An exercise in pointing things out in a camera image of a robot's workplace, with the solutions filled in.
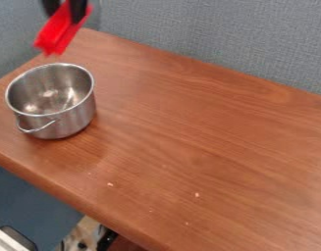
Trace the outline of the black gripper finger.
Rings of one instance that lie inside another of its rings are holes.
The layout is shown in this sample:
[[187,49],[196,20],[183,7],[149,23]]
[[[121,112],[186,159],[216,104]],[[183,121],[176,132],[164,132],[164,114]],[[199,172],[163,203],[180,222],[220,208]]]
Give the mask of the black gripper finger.
[[60,7],[60,0],[40,0],[44,13],[50,17]]
[[76,24],[85,16],[88,0],[69,0],[72,23]]

